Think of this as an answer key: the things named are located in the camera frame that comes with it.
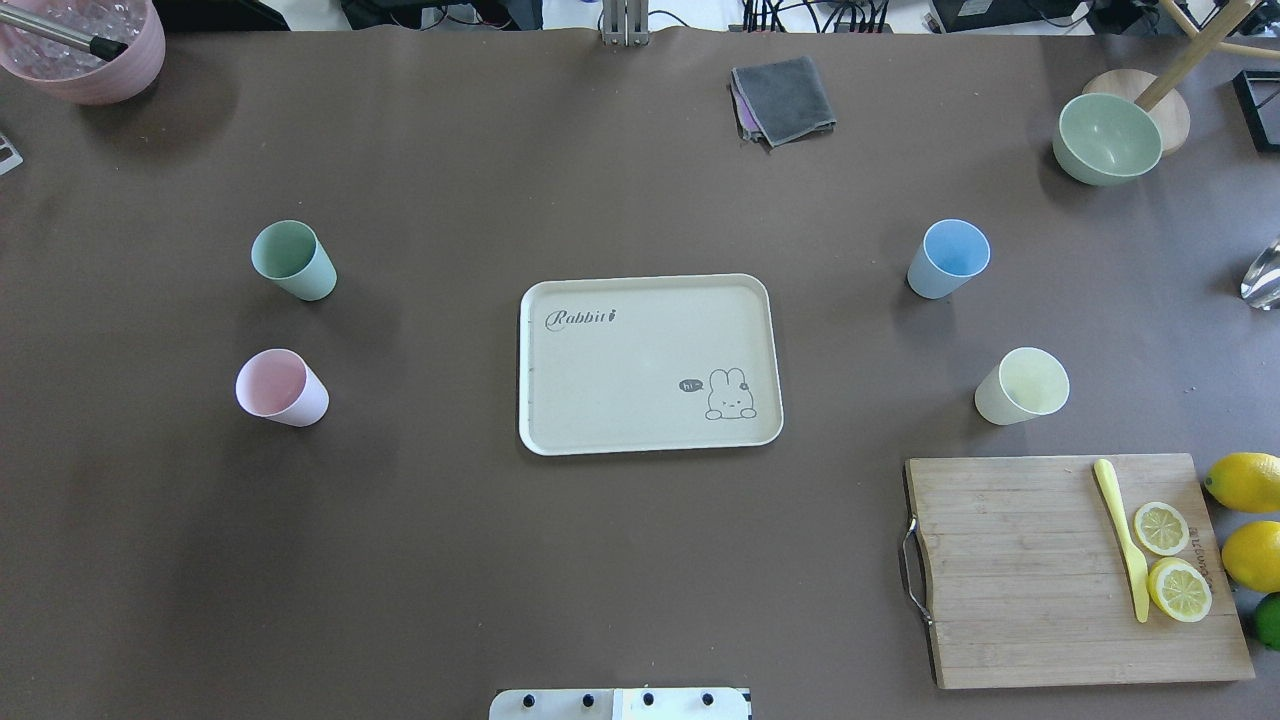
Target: lemon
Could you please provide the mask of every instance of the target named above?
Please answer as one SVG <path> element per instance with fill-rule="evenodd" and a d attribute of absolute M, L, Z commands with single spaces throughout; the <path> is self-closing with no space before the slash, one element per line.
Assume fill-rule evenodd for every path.
<path fill-rule="evenodd" d="M 1257 592 L 1280 592 L 1280 523 L 1257 520 L 1222 544 L 1222 566 L 1235 582 Z"/>
<path fill-rule="evenodd" d="M 1253 611 L 1253 630 L 1262 644 L 1280 650 L 1280 593 L 1262 598 Z"/>
<path fill-rule="evenodd" d="M 1183 514 L 1164 502 L 1139 507 L 1133 514 L 1133 529 L 1138 542 L 1156 555 L 1178 555 L 1192 539 Z"/>
<path fill-rule="evenodd" d="M 1147 592 L 1156 607 L 1180 623 L 1203 620 L 1213 605 L 1204 575 L 1179 557 L 1164 557 L 1151 566 Z"/>
<path fill-rule="evenodd" d="M 1280 457 L 1265 452 L 1233 452 L 1204 477 L 1215 500 L 1240 512 L 1280 510 Z"/>

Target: lemon slice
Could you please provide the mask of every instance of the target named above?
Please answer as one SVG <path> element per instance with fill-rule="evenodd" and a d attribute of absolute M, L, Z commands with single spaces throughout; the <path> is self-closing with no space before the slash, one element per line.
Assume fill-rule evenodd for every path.
<path fill-rule="evenodd" d="M 1133 530 L 1147 550 L 1156 555 L 1178 555 L 1190 534 L 1187 519 L 1171 505 L 1148 502 L 1133 514 Z"/>
<path fill-rule="evenodd" d="M 1164 557 L 1151 566 L 1147 591 L 1156 607 L 1180 623 L 1203 620 L 1213 605 L 1204 575 L 1179 557 Z"/>

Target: cutting board handle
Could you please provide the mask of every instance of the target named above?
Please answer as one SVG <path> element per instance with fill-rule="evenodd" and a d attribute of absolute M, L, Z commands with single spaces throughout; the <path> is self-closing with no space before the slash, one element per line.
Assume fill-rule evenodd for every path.
<path fill-rule="evenodd" d="M 906 596 L 910 597 L 911 602 L 915 603 L 915 609 L 920 611 L 920 619 L 924 620 L 924 626 L 931 628 L 933 626 L 933 615 L 929 612 L 927 607 L 924 607 L 924 603 L 920 602 L 920 598 L 915 597 L 915 591 L 911 589 L 911 568 L 906 561 L 906 541 L 915 538 L 915 533 L 919 528 L 920 523 L 915 519 L 915 515 L 911 515 L 911 520 L 906 525 L 906 533 L 902 534 L 902 544 L 899 546 L 897 559 L 899 559 L 899 566 L 902 570 L 902 589 L 906 591 Z M 919 547 L 920 543 L 919 538 L 916 538 L 915 542 L 916 547 Z M 920 582 L 922 583 L 924 582 L 923 573 Z"/>

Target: green bowl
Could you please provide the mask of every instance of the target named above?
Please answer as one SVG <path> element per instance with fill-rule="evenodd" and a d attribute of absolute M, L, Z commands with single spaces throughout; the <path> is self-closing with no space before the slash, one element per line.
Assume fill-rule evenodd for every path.
<path fill-rule="evenodd" d="M 1053 156 L 1073 178 L 1120 184 L 1160 161 L 1160 127 L 1146 110 L 1117 95 L 1091 92 L 1073 99 L 1057 117 Z"/>

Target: cutting board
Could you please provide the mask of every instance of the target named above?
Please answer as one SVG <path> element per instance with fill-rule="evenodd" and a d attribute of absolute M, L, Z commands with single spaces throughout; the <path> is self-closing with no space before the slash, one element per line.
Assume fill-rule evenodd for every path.
<path fill-rule="evenodd" d="M 1100 456 L 914 459 L 906 464 L 923 602 L 941 688 L 1179 683 L 1253 678 L 1235 602 L 1189 455 L 1111 455 L 1125 515 L 1160 500 L 1192 541 L 1179 552 L 1213 591 L 1210 615 L 1133 614 Z M 1148 565 L 1158 557 L 1147 553 Z"/>

